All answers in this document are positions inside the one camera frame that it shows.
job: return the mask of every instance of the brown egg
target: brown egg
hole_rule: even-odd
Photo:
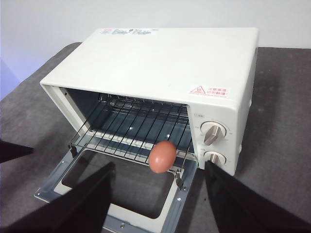
[[[150,151],[149,166],[155,173],[166,172],[174,163],[176,147],[172,142],[158,142]]]

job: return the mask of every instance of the wire rack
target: wire rack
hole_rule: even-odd
[[[193,154],[186,105],[100,94],[70,147],[148,164],[150,150],[162,140],[176,145],[183,160],[174,165],[181,170],[187,154]]]

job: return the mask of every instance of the timer knob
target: timer knob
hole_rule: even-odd
[[[225,137],[226,134],[225,127],[214,121],[204,122],[201,125],[201,132],[205,133],[204,144],[207,146]]]

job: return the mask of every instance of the gray table surface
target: gray table surface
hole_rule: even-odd
[[[44,205],[33,197],[75,133],[39,85],[80,43],[66,46],[1,103],[2,140],[33,147],[1,164],[1,225]],[[311,223],[311,50],[259,48],[253,104],[235,177]],[[176,232],[216,233],[197,170]]]

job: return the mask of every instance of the white toaster oven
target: white toaster oven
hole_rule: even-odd
[[[116,185],[104,228],[173,232],[197,167],[234,175],[251,105],[255,28],[97,29],[41,82],[76,130],[35,196],[51,201],[109,161]],[[148,155],[176,145],[167,172]]]

